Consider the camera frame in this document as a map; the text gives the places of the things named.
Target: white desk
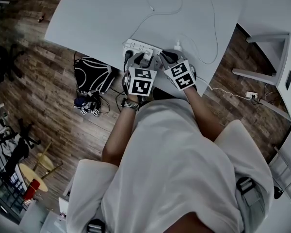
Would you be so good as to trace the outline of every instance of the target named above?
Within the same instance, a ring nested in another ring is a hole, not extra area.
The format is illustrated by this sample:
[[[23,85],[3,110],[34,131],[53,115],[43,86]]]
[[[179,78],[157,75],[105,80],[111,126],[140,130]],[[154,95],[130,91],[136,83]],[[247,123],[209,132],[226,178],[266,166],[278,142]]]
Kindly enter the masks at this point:
[[[277,107],[267,103],[266,101],[260,100],[260,102],[291,121],[291,82],[288,89],[286,87],[288,76],[289,74],[291,74],[291,34],[287,33],[287,34],[259,35],[248,38],[247,41],[249,43],[280,42],[280,41],[284,42],[284,48],[281,54],[279,67],[277,68],[277,74],[275,76],[268,76],[241,69],[233,69],[232,72],[236,75],[244,76],[247,78],[275,85],[286,105],[288,114],[279,110]]]
[[[245,0],[212,0],[215,9],[218,56],[211,65],[196,57],[194,40],[200,57],[211,62],[216,54],[213,9],[210,0],[183,0],[182,10],[175,15],[157,15],[146,20],[133,39],[159,47],[173,48],[180,39],[183,52],[195,66],[197,75],[207,82],[212,79],[226,51]],[[173,11],[178,0],[151,0],[156,11]],[[152,11],[146,0],[61,0],[45,35],[47,41],[76,50],[118,69],[123,68],[122,43]],[[178,90],[158,73],[156,87],[179,97]],[[206,85],[197,82],[203,94]]]

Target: black bag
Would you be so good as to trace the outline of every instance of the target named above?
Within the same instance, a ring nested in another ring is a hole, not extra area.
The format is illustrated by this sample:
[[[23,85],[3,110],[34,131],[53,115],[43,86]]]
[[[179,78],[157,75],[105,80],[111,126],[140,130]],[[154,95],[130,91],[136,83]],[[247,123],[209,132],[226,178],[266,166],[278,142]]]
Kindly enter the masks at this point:
[[[117,74],[118,69],[90,57],[76,60],[74,64],[77,91],[82,95],[105,93]]]

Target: white t-shirt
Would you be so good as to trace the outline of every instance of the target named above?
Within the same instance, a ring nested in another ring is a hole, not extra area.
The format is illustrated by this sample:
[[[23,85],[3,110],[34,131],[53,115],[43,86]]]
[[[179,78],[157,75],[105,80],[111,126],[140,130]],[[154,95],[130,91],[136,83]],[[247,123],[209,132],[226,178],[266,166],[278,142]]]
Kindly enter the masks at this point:
[[[163,233],[189,212],[216,233],[239,233],[235,171],[273,192],[270,170],[239,120],[213,143],[200,133],[186,101],[153,101],[137,113],[119,168],[80,161],[67,231],[85,232],[101,207],[111,233]]]

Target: floor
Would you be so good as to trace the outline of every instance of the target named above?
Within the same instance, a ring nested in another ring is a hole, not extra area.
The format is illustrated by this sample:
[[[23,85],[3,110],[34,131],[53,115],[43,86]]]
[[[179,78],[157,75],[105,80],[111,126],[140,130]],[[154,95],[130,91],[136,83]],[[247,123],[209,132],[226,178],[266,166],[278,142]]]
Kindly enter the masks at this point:
[[[78,161],[84,158],[98,160],[103,146],[118,117],[115,103],[117,95],[112,90],[103,95],[110,103],[111,110],[99,118],[88,118],[74,111],[73,100],[76,87],[73,75],[74,51],[45,42],[44,34],[49,21],[60,0],[11,0],[0,13],[0,44],[9,49],[12,43],[19,50],[25,50],[16,65],[24,73],[22,79],[13,82],[7,78],[0,84],[0,102],[5,103],[9,113],[8,122],[18,131],[18,118],[25,123],[34,122],[32,137],[39,138],[42,144],[30,151],[29,158],[23,163],[33,167],[36,155],[52,141],[47,156],[63,166],[45,180],[49,191],[38,191],[36,198],[49,209],[59,211],[58,197],[63,193],[72,178]],[[45,19],[38,19],[45,14]],[[226,53],[215,73],[212,87],[219,87],[234,94],[244,95],[256,91],[259,98],[264,97],[264,84],[254,80],[237,77],[231,73],[234,67],[261,72],[271,72],[272,68],[259,51],[245,41],[244,34],[235,29]],[[119,77],[113,88],[121,90]],[[274,87],[267,100],[274,100],[284,107]],[[272,144],[280,143],[288,131],[290,123],[281,116],[251,101],[238,99],[222,91],[206,91],[203,100],[219,117],[223,125],[240,119],[254,141],[268,160],[273,153]],[[42,167],[37,169],[45,174]]]

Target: wristwatch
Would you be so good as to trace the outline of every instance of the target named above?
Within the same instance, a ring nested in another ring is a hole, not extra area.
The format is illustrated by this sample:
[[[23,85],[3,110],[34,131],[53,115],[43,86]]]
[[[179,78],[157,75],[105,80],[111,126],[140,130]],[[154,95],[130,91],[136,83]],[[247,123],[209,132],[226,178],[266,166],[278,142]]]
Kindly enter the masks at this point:
[[[128,100],[126,98],[123,98],[122,103],[121,103],[121,107],[122,108],[128,107],[128,108],[134,109],[135,111],[139,111],[140,104],[138,104],[134,101]]]

